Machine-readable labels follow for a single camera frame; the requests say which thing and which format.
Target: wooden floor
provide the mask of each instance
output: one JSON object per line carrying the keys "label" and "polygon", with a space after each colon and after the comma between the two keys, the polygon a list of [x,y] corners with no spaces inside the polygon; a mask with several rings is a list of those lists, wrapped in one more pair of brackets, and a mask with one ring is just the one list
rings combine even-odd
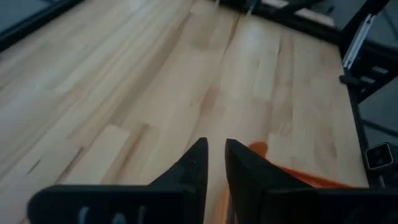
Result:
{"label": "wooden floor", "polygon": [[58,184],[148,184],[199,137],[367,186],[338,49],[207,0],[86,0],[0,54],[0,217]]}

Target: hardwood plank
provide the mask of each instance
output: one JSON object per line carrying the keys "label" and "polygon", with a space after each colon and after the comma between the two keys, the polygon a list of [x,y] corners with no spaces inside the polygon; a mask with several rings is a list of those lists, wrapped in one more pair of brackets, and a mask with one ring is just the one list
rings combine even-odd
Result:
{"label": "hardwood plank", "polygon": [[100,184],[129,135],[116,126],[107,126],[62,183]]}
{"label": "hardwood plank", "polygon": [[52,146],[39,159],[35,159],[34,165],[25,172],[23,166],[18,164],[14,170],[22,168],[23,178],[10,178],[9,185],[4,188],[1,182],[0,191],[0,216],[3,223],[20,223],[25,217],[28,200],[44,187],[54,184],[61,173],[77,155],[78,148],[64,141]]}

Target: orange object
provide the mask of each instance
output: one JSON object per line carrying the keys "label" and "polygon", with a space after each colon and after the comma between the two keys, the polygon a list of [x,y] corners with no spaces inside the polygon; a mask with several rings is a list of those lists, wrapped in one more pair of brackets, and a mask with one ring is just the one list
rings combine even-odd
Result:
{"label": "orange object", "polygon": [[[254,151],[255,153],[259,154],[261,157],[266,159],[266,155],[268,152],[268,145],[266,142],[263,142],[263,141],[254,142],[249,145],[249,148],[252,151]],[[297,171],[297,170],[289,169],[286,167],[278,166],[277,164],[274,164],[274,165],[281,168],[286,173],[296,177],[297,179],[311,185],[312,187],[316,187],[316,188],[352,188],[349,185],[335,182],[332,180],[328,180],[328,179],[325,179],[322,177],[317,177],[315,175],[307,174],[302,171]]]}

